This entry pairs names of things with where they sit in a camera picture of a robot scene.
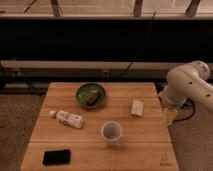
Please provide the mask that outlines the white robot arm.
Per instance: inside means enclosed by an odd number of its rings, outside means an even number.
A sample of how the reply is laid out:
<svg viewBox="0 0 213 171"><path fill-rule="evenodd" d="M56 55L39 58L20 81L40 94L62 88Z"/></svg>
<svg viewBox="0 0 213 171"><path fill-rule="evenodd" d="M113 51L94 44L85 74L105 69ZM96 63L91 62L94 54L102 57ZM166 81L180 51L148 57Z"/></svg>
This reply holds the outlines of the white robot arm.
<svg viewBox="0 0 213 171"><path fill-rule="evenodd" d="M187 98L213 113L213 86L206 82L209 76L209 66L202 61L193 61L168 71L167 85L159 93L168 125L174 122L177 110L184 105Z"/></svg>

